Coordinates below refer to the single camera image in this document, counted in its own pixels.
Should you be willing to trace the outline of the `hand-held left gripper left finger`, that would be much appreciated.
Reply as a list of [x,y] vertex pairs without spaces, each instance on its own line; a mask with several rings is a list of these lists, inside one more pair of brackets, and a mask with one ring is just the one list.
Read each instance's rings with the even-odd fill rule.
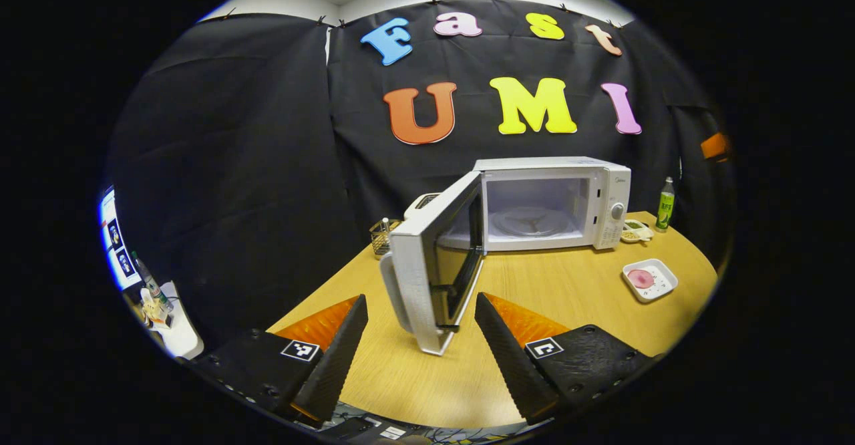
[[367,321],[366,296],[356,295],[278,332],[242,333],[192,369],[263,411],[321,426],[332,420]]

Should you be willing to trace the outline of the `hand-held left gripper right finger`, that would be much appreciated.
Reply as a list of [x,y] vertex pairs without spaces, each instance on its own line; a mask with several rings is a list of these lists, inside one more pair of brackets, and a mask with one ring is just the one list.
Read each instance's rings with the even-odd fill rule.
[[571,329],[489,293],[478,293],[474,319],[529,426],[577,416],[655,363],[595,324]]

